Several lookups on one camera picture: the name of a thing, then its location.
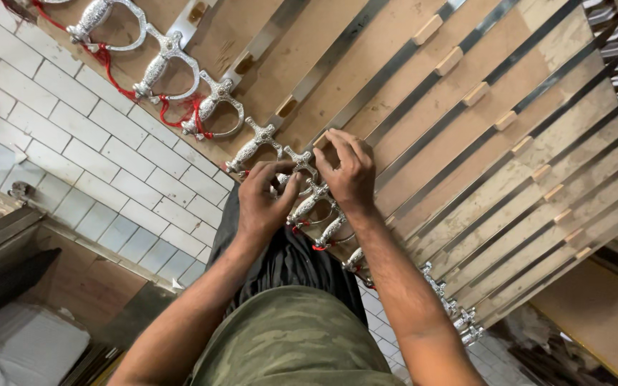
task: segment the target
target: crossguard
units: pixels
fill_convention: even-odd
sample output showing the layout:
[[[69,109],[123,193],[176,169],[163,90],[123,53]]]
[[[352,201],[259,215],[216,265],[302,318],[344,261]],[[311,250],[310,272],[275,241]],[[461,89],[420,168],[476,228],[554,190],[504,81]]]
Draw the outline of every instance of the crossguard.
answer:
[[[227,137],[229,135],[233,135],[236,133],[241,127],[242,123],[245,121],[245,108],[242,106],[242,103],[236,101],[231,95],[230,92],[233,88],[233,81],[230,79],[224,79],[221,83],[216,82],[211,79],[211,76],[205,71],[202,70],[199,72],[199,75],[202,79],[209,83],[209,87],[211,88],[211,94],[204,98],[202,102],[199,104],[199,119],[202,121],[211,117],[211,114],[214,113],[214,110],[219,105],[220,102],[228,102],[235,107],[237,110],[237,124],[232,129],[228,130],[225,133],[213,133],[213,138]],[[190,118],[188,121],[183,122],[183,134],[188,135],[192,134],[193,131],[196,131],[196,117]],[[198,141],[202,141],[205,137],[201,133],[195,134]]]
[[[180,47],[180,40],[183,38],[183,34],[180,31],[174,32],[170,36],[165,36],[159,30],[157,30],[151,23],[146,26],[146,31],[159,41],[159,54],[156,58],[152,59],[147,69],[144,71],[144,78],[140,83],[133,84],[133,90],[135,96],[138,98],[150,98],[150,101],[154,104],[159,103],[159,97],[152,95],[152,88],[161,79],[161,76],[166,72],[168,68],[169,60],[173,58],[180,58],[192,68],[192,74],[194,76],[194,82],[190,90],[181,95],[173,95],[165,97],[168,100],[184,99],[197,90],[199,87],[199,64],[197,60],[187,55]]]
[[[273,124],[267,127],[261,127],[254,122],[252,117],[247,117],[245,122],[254,130],[254,138],[250,139],[249,142],[241,147],[232,161],[225,163],[227,173],[244,170],[242,167],[243,163],[250,159],[263,144],[273,146],[277,153],[278,161],[283,157],[283,145],[273,139],[273,135],[276,131],[276,127]]]
[[[142,8],[133,4],[130,0],[93,0],[80,17],[77,25],[66,27],[66,32],[71,35],[71,43],[84,43],[91,52],[99,51],[99,45],[92,43],[90,40],[90,32],[95,30],[108,19],[111,14],[114,3],[120,3],[128,7],[128,9],[137,17],[139,22],[139,36],[132,44],[125,47],[116,47],[107,45],[109,51],[130,51],[138,48],[147,39],[147,16],[145,16]]]

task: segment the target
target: person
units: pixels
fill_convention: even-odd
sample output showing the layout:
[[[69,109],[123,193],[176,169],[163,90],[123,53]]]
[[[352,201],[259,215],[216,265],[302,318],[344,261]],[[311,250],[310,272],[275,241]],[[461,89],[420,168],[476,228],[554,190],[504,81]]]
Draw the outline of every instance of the person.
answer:
[[[340,163],[314,149],[317,169],[356,233],[413,384],[485,385],[376,209],[372,149],[339,130],[326,138]],[[214,262],[134,342],[110,386],[403,385],[365,326],[354,275],[284,227],[302,177],[277,198],[270,188],[292,167],[259,162],[234,189]]]

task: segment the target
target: forearm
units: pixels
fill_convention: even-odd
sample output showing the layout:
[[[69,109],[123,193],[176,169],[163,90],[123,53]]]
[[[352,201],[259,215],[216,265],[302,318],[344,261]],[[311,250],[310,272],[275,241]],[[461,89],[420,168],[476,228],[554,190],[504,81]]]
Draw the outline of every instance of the forearm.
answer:
[[[135,341],[110,385],[182,386],[263,248],[258,241],[236,237]]]

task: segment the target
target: right hand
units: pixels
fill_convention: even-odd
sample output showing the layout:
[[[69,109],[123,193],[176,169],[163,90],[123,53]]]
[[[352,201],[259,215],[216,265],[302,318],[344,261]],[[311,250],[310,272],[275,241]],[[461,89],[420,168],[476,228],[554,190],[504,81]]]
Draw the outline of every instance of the right hand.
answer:
[[[328,183],[335,201],[347,217],[377,213],[373,203],[373,185],[376,181],[376,166],[373,164],[373,149],[358,137],[334,128],[325,132],[340,159],[338,168],[325,158],[323,151],[314,148],[316,167]]]

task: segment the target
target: wall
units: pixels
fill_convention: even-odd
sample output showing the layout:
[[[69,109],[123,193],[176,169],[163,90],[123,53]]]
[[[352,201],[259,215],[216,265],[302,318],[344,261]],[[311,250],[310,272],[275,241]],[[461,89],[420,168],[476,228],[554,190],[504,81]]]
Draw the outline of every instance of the wall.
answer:
[[[182,285],[203,272],[234,184],[0,2],[0,190],[16,180],[51,217]]]

